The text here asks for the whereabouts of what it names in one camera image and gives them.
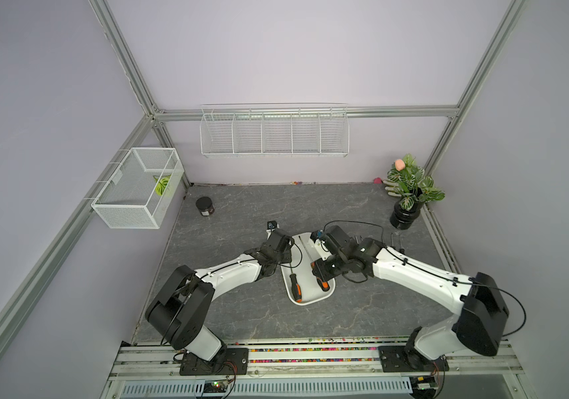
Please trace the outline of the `white plastic storage box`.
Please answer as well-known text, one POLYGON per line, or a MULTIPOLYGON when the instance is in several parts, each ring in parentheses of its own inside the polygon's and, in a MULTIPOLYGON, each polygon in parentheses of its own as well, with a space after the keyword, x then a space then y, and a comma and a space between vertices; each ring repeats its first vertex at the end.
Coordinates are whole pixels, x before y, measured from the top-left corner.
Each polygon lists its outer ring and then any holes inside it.
POLYGON ((291 249, 291 264, 282 264, 281 273, 284 279, 285 291, 289 300, 298 306, 307 306, 329 298, 335 291, 335 283, 329 282, 331 290, 322 292, 312 274, 312 263, 319 258, 320 249, 310 239, 311 232, 296 234, 293 237, 294 246, 291 249), (291 282, 289 276, 295 273, 301 287, 302 303, 294 302, 290 291, 291 282))

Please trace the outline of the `orange black large screwdriver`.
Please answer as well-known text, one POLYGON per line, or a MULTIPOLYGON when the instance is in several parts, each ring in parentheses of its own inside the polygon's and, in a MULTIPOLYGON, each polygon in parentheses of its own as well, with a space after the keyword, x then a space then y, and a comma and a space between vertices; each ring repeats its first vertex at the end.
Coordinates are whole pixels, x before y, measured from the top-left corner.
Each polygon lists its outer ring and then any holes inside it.
POLYGON ((299 282, 297 279, 297 275, 295 273, 292 273, 289 276, 290 282, 291 282, 291 294, 292 294, 292 298, 294 299, 295 303, 301 304, 302 303, 302 293, 301 293, 301 287, 299 286, 299 282))

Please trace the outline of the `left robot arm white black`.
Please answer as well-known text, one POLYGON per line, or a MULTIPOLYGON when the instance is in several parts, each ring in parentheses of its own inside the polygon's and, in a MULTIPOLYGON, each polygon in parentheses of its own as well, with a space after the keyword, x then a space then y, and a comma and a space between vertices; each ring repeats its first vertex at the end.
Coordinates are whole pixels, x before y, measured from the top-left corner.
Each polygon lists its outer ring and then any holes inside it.
POLYGON ((293 246, 291 235, 273 229, 261 246, 232 261, 205 269, 179 266, 148 305, 145 319, 174 349, 185 349, 205 362, 218 362, 226 352, 226 344, 204 325, 211 303, 289 264, 293 246))

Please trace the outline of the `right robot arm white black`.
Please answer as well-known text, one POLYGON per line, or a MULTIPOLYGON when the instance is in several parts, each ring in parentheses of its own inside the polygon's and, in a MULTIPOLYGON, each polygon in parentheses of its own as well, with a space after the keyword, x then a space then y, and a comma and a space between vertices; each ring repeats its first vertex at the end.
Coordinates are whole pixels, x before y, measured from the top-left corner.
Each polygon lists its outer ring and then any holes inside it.
POLYGON ((418 370, 464 349, 484 357, 497 355, 510 311, 490 275, 453 274, 412 259, 380 240, 357 240, 337 225, 312 232, 310 239, 320 253, 311 269, 322 284, 359 273, 367 279, 402 285, 450 312, 449 318, 412 331, 399 355, 409 369, 418 370))

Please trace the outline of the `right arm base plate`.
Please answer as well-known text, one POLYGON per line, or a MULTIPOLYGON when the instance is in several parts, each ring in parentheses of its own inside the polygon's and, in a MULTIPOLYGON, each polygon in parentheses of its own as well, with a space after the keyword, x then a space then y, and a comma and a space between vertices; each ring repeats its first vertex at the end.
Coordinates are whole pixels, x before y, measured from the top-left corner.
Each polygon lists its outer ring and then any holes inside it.
POLYGON ((408 351, 397 345, 380 346, 379 360, 385 373, 420 372, 433 375, 436 372, 448 372, 450 369, 443 357, 429 360, 415 350, 408 351))

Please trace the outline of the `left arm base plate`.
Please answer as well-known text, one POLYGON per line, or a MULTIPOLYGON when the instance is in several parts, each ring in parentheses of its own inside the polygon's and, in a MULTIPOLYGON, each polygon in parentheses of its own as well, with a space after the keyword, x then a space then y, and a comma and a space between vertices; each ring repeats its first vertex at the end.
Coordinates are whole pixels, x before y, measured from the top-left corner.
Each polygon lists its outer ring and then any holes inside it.
POLYGON ((242 376, 249 366, 247 347, 223 347, 213 359, 207 361, 187 352, 180 362, 181 376, 242 376))

